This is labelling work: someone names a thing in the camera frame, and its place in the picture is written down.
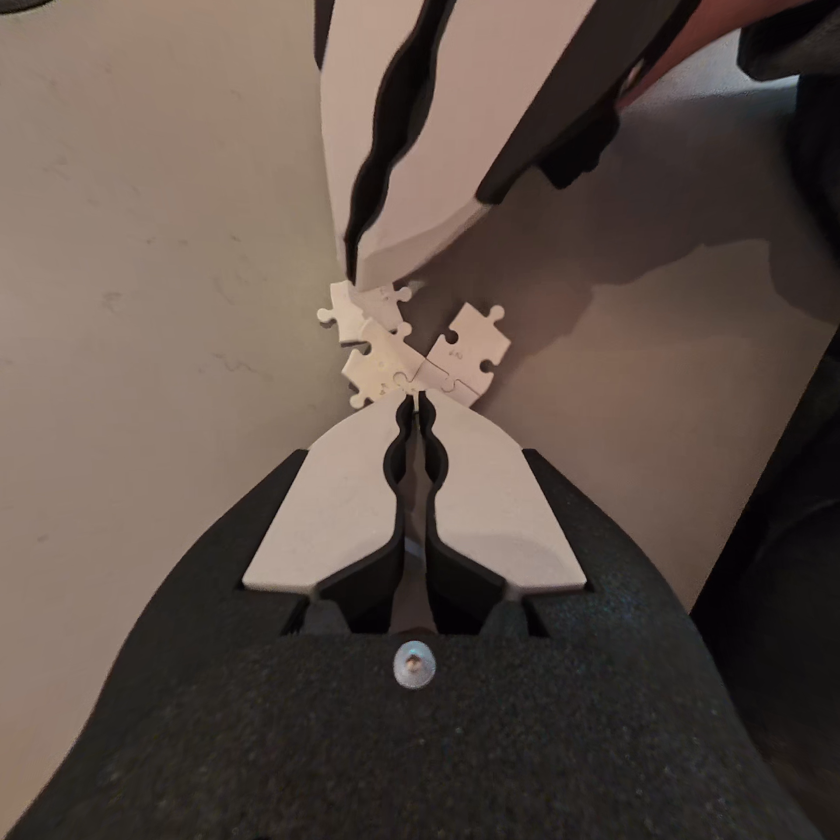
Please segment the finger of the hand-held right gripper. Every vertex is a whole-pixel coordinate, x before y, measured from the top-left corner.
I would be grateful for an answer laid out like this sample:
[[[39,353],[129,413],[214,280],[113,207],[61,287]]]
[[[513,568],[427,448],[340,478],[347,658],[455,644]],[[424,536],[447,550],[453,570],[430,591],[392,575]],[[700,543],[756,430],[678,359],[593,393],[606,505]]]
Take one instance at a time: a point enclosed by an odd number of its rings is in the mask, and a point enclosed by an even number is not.
[[[480,183],[594,5],[455,3],[437,46],[423,127],[395,163],[382,210],[360,237],[360,290],[412,274],[487,211]]]
[[[322,146],[339,262],[362,281],[361,238],[380,215],[429,76],[438,2],[315,3]]]

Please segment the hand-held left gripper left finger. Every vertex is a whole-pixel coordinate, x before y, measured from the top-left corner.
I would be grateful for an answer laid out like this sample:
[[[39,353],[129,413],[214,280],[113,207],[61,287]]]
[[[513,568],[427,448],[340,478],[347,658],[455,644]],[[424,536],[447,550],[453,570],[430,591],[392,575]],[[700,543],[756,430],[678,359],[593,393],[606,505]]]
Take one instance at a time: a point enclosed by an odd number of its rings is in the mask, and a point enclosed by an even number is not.
[[[242,584],[333,602],[356,634],[386,634],[403,579],[405,511],[398,486],[415,402],[390,392],[307,450]]]

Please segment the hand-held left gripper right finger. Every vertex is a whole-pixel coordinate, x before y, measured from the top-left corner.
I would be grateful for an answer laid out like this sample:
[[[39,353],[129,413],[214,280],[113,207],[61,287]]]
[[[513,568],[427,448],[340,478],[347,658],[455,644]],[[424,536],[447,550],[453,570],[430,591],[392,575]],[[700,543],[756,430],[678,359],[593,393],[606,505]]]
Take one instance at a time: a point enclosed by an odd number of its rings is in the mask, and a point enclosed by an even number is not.
[[[426,588],[440,634],[478,634],[501,603],[587,586],[512,436],[442,392],[420,393],[418,427],[432,483]]]

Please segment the joined white puzzle pieces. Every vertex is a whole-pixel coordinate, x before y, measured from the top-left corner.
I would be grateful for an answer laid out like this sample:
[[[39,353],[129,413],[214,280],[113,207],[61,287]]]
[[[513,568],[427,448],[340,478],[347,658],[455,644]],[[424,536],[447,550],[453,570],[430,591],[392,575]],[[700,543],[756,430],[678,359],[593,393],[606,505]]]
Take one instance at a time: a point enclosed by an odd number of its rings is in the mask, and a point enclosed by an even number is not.
[[[424,356],[405,343],[412,326],[401,322],[389,332],[372,318],[362,321],[360,341],[370,346],[367,353],[352,350],[342,374],[356,388],[350,398],[353,409],[374,403],[390,392],[415,396],[438,390],[463,406],[473,406],[490,388],[494,378],[489,363],[498,366],[511,341],[497,324],[505,317],[501,305],[488,314],[469,303],[463,305],[449,325],[455,341],[441,334]]]

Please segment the single white puzzle piece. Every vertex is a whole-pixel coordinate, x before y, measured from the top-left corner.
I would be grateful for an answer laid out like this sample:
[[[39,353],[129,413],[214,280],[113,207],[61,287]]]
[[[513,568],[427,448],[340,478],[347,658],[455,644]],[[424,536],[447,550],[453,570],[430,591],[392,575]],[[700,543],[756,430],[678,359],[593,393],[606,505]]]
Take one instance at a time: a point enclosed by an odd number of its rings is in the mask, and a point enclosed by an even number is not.
[[[414,294],[412,285],[395,289],[387,284],[368,291],[359,291],[350,280],[332,283],[331,308],[321,308],[317,318],[322,326],[337,325],[339,342],[350,345],[362,342],[362,330],[368,320],[377,322],[389,333],[403,322],[400,303],[408,302]]]

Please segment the person's right hand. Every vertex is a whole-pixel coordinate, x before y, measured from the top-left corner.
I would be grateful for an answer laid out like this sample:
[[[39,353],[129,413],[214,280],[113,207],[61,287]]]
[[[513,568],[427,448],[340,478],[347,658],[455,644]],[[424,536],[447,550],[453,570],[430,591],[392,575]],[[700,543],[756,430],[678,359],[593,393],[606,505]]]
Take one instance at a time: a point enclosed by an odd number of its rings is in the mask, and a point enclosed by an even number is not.
[[[686,25],[644,78],[636,82],[618,99],[616,104],[618,111],[629,107],[661,77],[720,38],[806,3],[806,1],[701,1]]]

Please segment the person's dark clothing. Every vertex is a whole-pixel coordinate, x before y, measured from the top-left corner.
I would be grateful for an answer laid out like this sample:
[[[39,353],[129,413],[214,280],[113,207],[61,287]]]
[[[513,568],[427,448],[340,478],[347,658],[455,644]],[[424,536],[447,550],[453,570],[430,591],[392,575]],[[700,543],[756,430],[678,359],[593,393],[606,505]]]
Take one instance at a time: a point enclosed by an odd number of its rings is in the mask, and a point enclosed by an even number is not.
[[[838,332],[691,610],[740,718],[838,838]]]

